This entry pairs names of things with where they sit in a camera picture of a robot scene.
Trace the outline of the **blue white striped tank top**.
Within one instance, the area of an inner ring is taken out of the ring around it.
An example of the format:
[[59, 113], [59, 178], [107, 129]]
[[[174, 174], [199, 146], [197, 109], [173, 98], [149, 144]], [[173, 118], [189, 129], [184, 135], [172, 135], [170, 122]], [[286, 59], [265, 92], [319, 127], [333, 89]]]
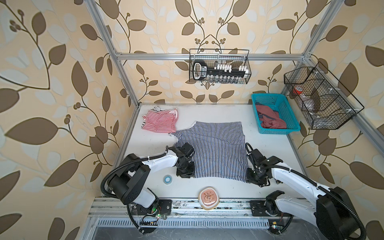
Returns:
[[246, 182], [249, 166], [246, 138], [241, 122], [195, 122], [172, 133], [176, 147], [188, 143], [194, 148], [195, 178], [223, 178]]

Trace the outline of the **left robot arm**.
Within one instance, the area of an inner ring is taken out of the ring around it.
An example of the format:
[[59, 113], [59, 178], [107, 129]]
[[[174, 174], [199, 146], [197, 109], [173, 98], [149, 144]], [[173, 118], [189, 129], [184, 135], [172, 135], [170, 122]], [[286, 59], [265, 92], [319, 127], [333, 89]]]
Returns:
[[131, 222], [141, 234], [152, 233], [159, 219], [171, 213], [172, 200], [161, 200], [152, 190], [144, 188], [149, 174], [175, 167], [178, 177], [193, 178], [193, 154], [194, 148], [188, 143], [166, 147], [164, 153], [155, 156], [130, 154], [104, 177], [101, 192], [106, 197], [119, 199], [127, 207]]

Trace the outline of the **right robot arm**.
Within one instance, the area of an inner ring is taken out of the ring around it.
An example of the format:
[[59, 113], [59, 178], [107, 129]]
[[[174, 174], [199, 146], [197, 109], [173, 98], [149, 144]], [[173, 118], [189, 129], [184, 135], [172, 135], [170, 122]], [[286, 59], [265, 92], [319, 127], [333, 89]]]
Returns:
[[270, 186], [270, 180], [275, 179], [302, 196], [302, 199], [297, 199], [276, 190], [266, 196], [263, 206], [257, 207], [272, 217], [289, 215], [283, 227], [276, 224], [270, 227], [271, 234], [283, 234], [294, 217], [298, 217], [317, 227], [329, 240], [353, 240], [356, 230], [360, 230], [358, 240], [366, 239], [367, 230], [345, 190], [317, 183], [293, 170], [281, 159], [275, 156], [266, 158], [249, 143], [245, 146], [247, 157], [252, 164], [252, 168], [247, 169], [247, 183], [262, 188]]

